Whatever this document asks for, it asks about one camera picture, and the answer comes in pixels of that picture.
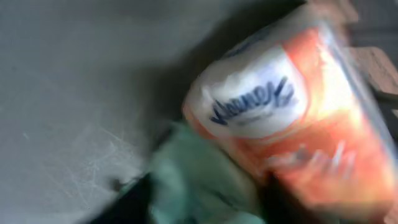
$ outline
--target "orange package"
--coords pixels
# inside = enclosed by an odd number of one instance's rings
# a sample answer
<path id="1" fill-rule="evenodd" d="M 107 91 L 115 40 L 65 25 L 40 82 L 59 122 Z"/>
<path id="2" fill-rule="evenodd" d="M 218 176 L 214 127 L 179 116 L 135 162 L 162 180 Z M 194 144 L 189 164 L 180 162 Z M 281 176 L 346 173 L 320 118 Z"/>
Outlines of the orange package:
<path id="1" fill-rule="evenodd" d="M 183 111 L 259 183 L 272 171 L 309 208 L 369 218 L 394 198 L 394 145 L 330 28 L 309 10 L 210 65 Z"/>

